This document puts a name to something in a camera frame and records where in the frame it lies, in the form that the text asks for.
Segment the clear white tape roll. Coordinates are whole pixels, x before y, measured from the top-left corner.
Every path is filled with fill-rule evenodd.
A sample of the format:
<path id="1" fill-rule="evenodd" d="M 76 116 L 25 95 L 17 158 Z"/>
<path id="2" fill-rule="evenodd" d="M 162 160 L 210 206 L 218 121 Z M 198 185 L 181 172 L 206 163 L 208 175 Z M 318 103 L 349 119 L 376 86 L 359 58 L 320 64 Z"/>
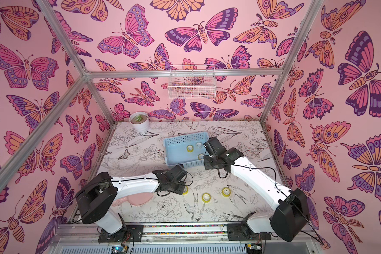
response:
<path id="1" fill-rule="evenodd" d="M 196 145 L 195 145 L 195 147 L 196 147 L 197 149 L 203 149 L 203 148 L 204 148 L 204 145 L 203 145 L 201 142 L 197 142 Z"/>

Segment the light blue plastic storage basket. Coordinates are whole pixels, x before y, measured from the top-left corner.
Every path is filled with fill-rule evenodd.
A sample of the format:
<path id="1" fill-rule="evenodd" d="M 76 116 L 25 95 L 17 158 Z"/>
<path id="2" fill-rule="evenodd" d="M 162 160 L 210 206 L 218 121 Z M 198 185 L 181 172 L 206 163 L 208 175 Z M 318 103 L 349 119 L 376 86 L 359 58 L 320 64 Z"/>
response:
<path id="1" fill-rule="evenodd" d="M 197 149 L 197 142 L 204 144 L 209 139 L 207 132 L 196 132 L 191 134 L 179 135 L 164 139 L 163 147 L 165 148 L 165 163 L 169 168 L 177 164 L 183 164 L 184 168 L 192 168 L 203 166 L 204 161 L 198 159 L 199 154 L 205 154 L 206 150 Z M 192 145 L 193 152 L 187 152 L 186 147 Z"/>

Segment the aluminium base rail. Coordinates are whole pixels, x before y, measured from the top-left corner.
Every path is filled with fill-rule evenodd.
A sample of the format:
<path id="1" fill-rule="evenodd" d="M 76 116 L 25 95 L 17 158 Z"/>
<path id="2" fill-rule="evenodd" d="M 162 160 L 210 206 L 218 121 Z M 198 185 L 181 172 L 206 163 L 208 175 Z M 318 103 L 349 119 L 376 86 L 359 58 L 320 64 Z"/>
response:
<path id="1" fill-rule="evenodd" d="M 48 254 L 322 254 L 310 230 L 286 242 L 275 233 L 247 239 L 237 236 L 236 223 L 129 223 L 128 236 L 119 240 L 96 225 L 61 225 Z"/>

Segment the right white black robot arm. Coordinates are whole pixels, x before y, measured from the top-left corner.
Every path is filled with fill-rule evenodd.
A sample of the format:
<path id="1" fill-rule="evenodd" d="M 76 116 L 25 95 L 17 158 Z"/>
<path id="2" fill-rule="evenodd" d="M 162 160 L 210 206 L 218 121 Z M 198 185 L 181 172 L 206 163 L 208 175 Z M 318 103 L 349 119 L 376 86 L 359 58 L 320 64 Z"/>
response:
<path id="1" fill-rule="evenodd" d="M 226 149 L 217 138 L 209 138 L 203 146 L 207 152 L 204 156 L 206 170 L 224 169 L 233 174 L 256 191 L 271 208 L 265 215 L 251 212 L 244 217 L 241 222 L 243 234 L 275 233 L 284 241 L 292 242 L 309 224 L 309 207 L 303 191 L 278 184 L 241 151 Z"/>

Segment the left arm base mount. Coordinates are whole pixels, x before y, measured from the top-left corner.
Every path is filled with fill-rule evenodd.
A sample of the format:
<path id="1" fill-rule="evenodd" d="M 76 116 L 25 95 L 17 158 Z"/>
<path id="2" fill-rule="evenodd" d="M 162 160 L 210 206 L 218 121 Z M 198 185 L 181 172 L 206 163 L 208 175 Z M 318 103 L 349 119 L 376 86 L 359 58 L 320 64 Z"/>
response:
<path id="1" fill-rule="evenodd" d="M 140 242 L 144 232 L 143 224 L 125 224 L 117 233 L 107 233 L 101 227 L 97 227 L 99 238 L 98 242 L 113 243 L 113 242 Z"/>

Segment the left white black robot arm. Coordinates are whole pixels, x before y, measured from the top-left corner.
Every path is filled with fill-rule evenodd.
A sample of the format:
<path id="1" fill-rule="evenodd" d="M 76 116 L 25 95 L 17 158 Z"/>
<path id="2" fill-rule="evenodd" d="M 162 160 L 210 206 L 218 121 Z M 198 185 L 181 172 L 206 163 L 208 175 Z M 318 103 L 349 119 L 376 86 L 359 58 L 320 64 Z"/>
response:
<path id="1" fill-rule="evenodd" d="M 109 234 L 122 230 L 124 220 L 111 206 L 116 200 L 142 193 L 167 192 L 182 195 L 188 173 L 178 164 L 170 170 L 154 170 L 133 177 L 111 177 L 102 172 L 89 181 L 75 196 L 81 222 L 96 224 Z"/>

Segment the pink hand mirror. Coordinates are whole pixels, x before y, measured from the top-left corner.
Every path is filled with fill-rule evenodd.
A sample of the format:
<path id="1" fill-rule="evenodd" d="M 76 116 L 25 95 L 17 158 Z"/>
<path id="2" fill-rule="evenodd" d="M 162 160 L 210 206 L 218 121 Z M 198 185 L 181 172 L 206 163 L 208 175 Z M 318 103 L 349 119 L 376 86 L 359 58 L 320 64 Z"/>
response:
<path id="1" fill-rule="evenodd" d="M 128 202 L 132 206 L 142 206 L 148 203 L 149 201 L 151 201 L 153 197 L 154 197 L 153 193 L 133 194 L 133 195 L 125 196 L 115 200 L 112 203 L 112 206 L 119 206 L 123 204 L 124 202 Z"/>

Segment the white pot with succulent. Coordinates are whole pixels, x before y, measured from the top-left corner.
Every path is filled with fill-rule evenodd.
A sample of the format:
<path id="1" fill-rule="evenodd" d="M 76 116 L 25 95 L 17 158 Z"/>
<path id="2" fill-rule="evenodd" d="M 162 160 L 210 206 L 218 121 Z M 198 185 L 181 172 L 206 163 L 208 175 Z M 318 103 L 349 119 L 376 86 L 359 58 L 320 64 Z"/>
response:
<path id="1" fill-rule="evenodd" d="M 146 112 L 133 113 L 129 118 L 129 122 L 138 133 L 145 133 L 149 130 L 150 123 Z"/>

